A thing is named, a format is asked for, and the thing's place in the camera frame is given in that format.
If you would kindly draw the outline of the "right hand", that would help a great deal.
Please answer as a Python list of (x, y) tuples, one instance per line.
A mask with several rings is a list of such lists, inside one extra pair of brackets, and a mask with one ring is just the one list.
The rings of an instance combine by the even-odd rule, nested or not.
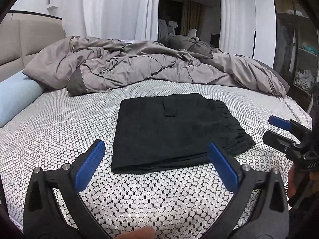
[(288, 198), (292, 198), (296, 194), (297, 188), (295, 185), (295, 165), (292, 165), (288, 172), (288, 190), (287, 196)]

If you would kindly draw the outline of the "left hand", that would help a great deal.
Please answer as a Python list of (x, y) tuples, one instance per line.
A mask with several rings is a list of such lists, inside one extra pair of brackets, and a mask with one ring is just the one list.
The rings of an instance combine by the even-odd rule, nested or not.
[(155, 230), (151, 227), (145, 227), (131, 231), (125, 234), (121, 234), (115, 237), (115, 239), (152, 239), (155, 236)]

